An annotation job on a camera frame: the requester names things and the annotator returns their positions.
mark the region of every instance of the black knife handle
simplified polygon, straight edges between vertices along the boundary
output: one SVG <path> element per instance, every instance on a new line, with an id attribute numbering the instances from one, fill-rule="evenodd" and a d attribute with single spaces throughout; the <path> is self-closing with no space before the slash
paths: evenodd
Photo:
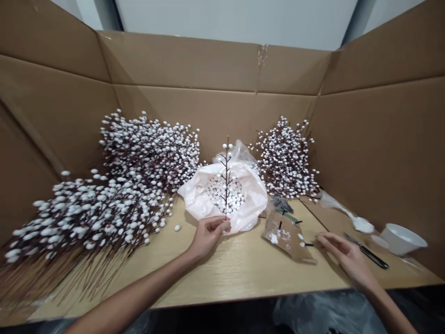
<path id="1" fill-rule="evenodd" d="M 381 258 L 379 258 L 377 255 L 375 255 L 374 253 L 371 253 L 369 250 L 364 248 L 362 245 L 359 245 L 359 247 L 360 247 L 360 250 L 363 252 L 363 254 L 365 254 L 367 257 L 369 257 L 371 259 L 371 261 L 374 262 L 375 264 L 377 264 L 380 268 L 383 268 L 383 269 L 389 268 L 388 264 L 385 261 L 383 261 Z"/>

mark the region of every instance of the knife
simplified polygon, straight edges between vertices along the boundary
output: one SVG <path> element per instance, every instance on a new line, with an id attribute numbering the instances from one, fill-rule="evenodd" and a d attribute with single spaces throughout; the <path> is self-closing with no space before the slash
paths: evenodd
<path id="1" fill-rule="evenodd" d="M 348 233 L 343 232 L 343 235 L 350 242 L 353 242 L 353 243 L 357 244 L 358 247 L 360 248 L 360 250 L 363 252 L 363 254 L 365 254 L 367 257 L 369 257 L 372 260 L 372 262 L 374 262 L 375 264 L 377 264 L 379 267 L 381 267 L 383 269 L 388 269 L 389 268 L 388 264 L 385 261 L 383 261 L 376 254 L 371 252 L 368 248 L 366 248 L 361 243 L 359 243 L 357 240 L 355 240 L 353 237 L 351 237 Z"/>

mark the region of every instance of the berry branch bundle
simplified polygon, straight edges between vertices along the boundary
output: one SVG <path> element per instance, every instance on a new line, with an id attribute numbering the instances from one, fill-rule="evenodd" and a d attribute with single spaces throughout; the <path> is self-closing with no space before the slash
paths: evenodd
<path id="1" fill-rule="evenodd" d="M 199 167 L 197 133 L 190 125 L 148 121 L 144 111 L 129 121 L 120 113 L 102 121 L 106 172 L 92 169 L 90 179 L 71 180 L 63 171 L 54 197 L 34 202 L 35 219 L 13 232 L 0 269 L 3 302 L 38 299 L 76 265 L 79 274 L 62 299 L 80 280 L 83 296 L 105 292 L 123 263 L 172 215 L 177 189 Z M 36 273 L 23 282 L 30 265 Z"/>
<path id="2" fill-rule="evenodd" d="M 319 171 L 308 167 L 309 143 L 315 142 L 310 134 L 304 136 L 308 125 L 304 120 L 293 130 L 281 116 L 275 127 L 266 133 L 259 131 L 258 142 L 249 145 L 260 153 L 255 169 L 270 195 L 287 199 L 308 196 L 309 201 L 318 202 L 319 185 L 314 176 Z"/>

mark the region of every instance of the pile of foam balls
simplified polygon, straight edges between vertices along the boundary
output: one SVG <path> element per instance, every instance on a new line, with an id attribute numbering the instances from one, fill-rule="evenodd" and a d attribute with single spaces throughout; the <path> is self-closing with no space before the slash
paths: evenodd
<path id="1" fill-rule="evenodd" d="M 244 203 L 244 196 L 242 194 L 241 183 L 235 176 L 232 176 L 231 183 L 227 189 L 227 212 L 225 212 L 226 181 L 221 174 L 217 174 L 210 179 L 205 193 L 221 213 L 231 214 L 241 208 Z"/>

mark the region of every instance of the hand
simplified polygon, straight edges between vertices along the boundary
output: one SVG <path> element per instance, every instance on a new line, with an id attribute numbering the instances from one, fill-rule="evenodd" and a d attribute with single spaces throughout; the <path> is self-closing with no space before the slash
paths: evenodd
<path id="1" fill-rule="evenodd" d="M 188 252 L 197 259 L 206 256 L 215 246 L 223 231 L 230 231 L 230 218 L 215 216 L 201 219 L 191 242 Z"/>
<path id="2" fill-rule="evenodd" d="M 329 232 L 319 233 L 317 240 L 324 250 L 329 251 L 337 258 L 357 288 L 366 292 L 379 286 L 366 265 L 362 251 L 356 244 Z"/>

